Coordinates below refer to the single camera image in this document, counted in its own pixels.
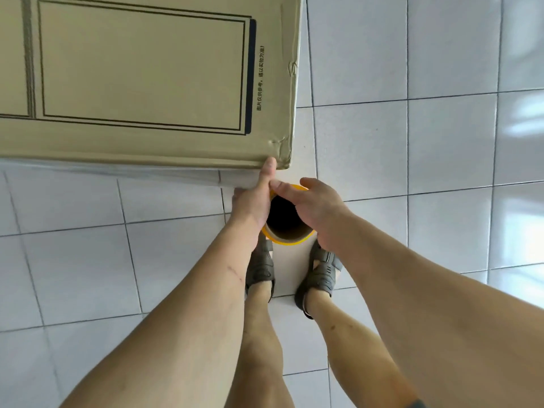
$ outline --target person's right hand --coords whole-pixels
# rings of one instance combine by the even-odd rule
[[[337,192],[322,181],[303,177],[300,184],[308,190],[297,190],[289,183],[277,179],[270,181],[270,188],[296,206],[300,219],[317,231],[319,244],[323,249],[330,250],[328,230],[336,219],[350,211]]]

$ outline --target forearm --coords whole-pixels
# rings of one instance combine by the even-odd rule
[[[430,406],[537,406],[544,312],[426,260],[344,214],[328,240],[380,336]]]
[[[187,277],[65,401],[68,407],[224,404],[258,229],[230,222]]]

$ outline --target person's right thumb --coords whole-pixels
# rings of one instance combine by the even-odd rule
[[[303,190],[297,190],[289,183],[282,182],[278,179],[272,179],[270,181],[270,188],[282,198],[289,200],[289,202],[294,205],[299,203],[300,196],[304,192]]]

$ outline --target black hole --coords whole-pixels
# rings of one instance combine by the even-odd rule
[[[295,205],[277,195],[270,201],[267,225],[271,232],[284,240],[300,239],[310,231],[310,227],[300,219]]]

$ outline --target person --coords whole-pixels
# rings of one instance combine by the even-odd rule
[[[269,158],[256,187],[235,193],[228,223],[187,277],[63,408],[293,407],[267,310],[273,258],[260,230],[270,189],[317,231],[296,305],[318,324],[355,406],[542,406],[544,311],[423,258],[319,180],[301,179],[309,190],[299,191],[275,170]],[[381,338],[332,302],[340,271],[354,279]]]

